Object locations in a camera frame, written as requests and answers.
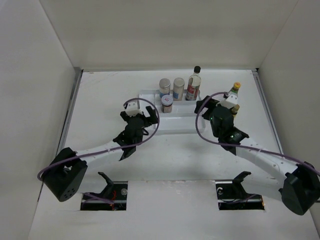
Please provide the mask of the tall dark soy sauce bottle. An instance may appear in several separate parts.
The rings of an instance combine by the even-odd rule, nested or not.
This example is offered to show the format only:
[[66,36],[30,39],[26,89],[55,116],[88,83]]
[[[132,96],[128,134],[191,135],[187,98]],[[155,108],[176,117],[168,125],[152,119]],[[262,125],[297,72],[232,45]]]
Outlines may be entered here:
[[197,99],[200,85],[201,85],[201,77],[200,77],[201,67],[195,66],[193,74],[188,79],[188,85],[186,90],[185,99],[187,101],[195,101]]

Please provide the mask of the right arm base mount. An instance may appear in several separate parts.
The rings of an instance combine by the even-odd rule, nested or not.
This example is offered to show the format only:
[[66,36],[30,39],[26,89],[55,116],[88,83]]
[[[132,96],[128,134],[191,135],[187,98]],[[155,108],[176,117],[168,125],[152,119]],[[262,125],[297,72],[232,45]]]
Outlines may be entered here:
[[265,210],[261,195],[247,193],[242,186],[251,173],[243,171],[234,179],[216,180],[216,195],[220,211]]

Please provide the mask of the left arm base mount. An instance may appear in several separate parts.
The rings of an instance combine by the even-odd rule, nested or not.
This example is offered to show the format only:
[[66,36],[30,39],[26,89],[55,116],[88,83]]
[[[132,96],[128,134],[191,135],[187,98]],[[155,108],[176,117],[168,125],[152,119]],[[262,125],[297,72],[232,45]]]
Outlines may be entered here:
[[125,211],[127,209],[127,181],[112,181],[105,173],[98,172],[105,180],[105,188],[99,192],[89,192],[83,195],[81,211]]

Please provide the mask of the pink label spice jar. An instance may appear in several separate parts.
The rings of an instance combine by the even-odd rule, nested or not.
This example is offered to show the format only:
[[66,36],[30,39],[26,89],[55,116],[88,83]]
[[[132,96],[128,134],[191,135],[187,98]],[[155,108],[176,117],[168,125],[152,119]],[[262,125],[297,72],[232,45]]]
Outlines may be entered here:
[[185,81],[181,77],[177,77],[173,81],[172,97],[174,101],[181,101],[184,94]]

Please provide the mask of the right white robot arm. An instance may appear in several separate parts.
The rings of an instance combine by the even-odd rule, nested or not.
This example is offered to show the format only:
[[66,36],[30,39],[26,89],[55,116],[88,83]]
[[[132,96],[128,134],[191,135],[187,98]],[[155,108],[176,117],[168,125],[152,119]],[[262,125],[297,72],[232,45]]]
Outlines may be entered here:
[[221,101],[213,95],[196,102],[196,117],[210,122],[219,145],[231,154],[245,159],[271,175],[278,182],[270,190],[271,198],[279,199],[291,212],[304,215],[320,198],[320,172],[306,161],[269,151],[234,125],[238,97],[228,94]]

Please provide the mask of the blue label spice jar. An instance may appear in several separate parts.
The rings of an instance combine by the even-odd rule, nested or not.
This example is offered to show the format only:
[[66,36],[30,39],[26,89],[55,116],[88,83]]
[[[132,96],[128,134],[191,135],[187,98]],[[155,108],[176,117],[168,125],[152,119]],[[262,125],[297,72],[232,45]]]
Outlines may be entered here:
[[169,95],[171,90],[171,82],[167,78],[162,78],[159,81],[159,96],[162,98],[165,95]]

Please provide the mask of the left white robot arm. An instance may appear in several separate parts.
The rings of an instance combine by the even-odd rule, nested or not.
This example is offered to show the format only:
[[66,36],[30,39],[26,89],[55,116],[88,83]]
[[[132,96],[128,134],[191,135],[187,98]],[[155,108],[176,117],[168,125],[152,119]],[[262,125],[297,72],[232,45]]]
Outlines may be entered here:
[[136,151],[137,146],[153,137],[147,128],[159,125],[159,112],[153,104],[145,109],[148,116],[137,106],[129,108],[126,104],[125,110],[120,113],[126,126],[117,137],[83,151],[75,151],[70,147],[62,149],[50,165],[38,173],[38,180],[50,189],[59,202],[69,200],[79,191],[88,167],[101,168],[107,163],[125,160]]

